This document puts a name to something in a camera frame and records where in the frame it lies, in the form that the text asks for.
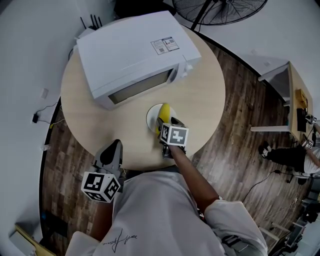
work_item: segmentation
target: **white microwave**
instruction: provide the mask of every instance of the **white microwave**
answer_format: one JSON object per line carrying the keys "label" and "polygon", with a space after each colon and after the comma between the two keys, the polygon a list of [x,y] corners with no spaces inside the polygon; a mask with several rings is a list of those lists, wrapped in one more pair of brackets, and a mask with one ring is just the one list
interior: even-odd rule
{"label": "white microwave", "polygon": [[93,98],[108,110],[188,75],[201,55],[168,11],[114,22],[77,40]]}

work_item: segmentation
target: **sneaker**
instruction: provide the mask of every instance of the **sneaker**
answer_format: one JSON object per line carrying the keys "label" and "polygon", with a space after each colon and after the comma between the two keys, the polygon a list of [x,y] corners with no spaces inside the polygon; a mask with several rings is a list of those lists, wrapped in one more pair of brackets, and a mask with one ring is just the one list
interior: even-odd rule
{"label": "sneaker", "polygon": [[266,158],[269,153],[269,151],[261,145],[259,146],[258,151],[263,158]]}
{"label": "sneaker", "polygon": [[269,146],[269,143],[264,141],[263,142],[263,148],[271,152],[272,148]]}

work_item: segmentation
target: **microwave knob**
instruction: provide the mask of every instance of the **microwave knob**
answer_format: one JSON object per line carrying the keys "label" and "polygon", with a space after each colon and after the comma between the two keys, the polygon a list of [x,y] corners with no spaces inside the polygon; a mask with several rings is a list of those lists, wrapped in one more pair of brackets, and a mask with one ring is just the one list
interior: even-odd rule
{"label": "microwave knob", "polygon": [[194,67],[191,66],[190,64],[187,64],[187,65],[185,66],[185,68],[184,68],[184,70],[185,70],[186,72],[188,72],[188,71],[190,71],[190,70],[193,70],[193,69],[194,69]]}

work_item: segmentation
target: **electric fan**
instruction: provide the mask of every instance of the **electric fan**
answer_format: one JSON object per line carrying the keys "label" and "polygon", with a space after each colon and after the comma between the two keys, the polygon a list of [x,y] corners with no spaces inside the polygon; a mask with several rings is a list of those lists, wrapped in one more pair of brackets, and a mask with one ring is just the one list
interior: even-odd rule
{"label": "electric fan", "polygon": [[177,13],[200,25],[225,25],[242,21],[262,9],[267,0],[172,0]]}

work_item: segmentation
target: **person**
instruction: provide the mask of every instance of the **person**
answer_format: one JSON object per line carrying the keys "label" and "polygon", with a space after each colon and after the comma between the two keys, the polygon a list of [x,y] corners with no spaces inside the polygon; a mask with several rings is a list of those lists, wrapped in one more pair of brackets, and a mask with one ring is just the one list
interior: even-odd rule
{"label": "person", "polygon": [[[320,126],[314,125],[315,130],[320,133]],[[293,167],[301,176],[310,176],[320,171],[320,148],[312,149],[298,145],[293,148],[271,149],[268,142],[264,142],[258,148],[259,154],[272,162],[280,165]]]}
{"label": "person", "polygon": [[[90,234],[96,240],[81,255],[267,256],[264,237],[243,203],[221,200],[185,153],[169,148],[176,166],[135,173],[113,206],[99,203]],[[85,244],[75,236],[66,256]]]}

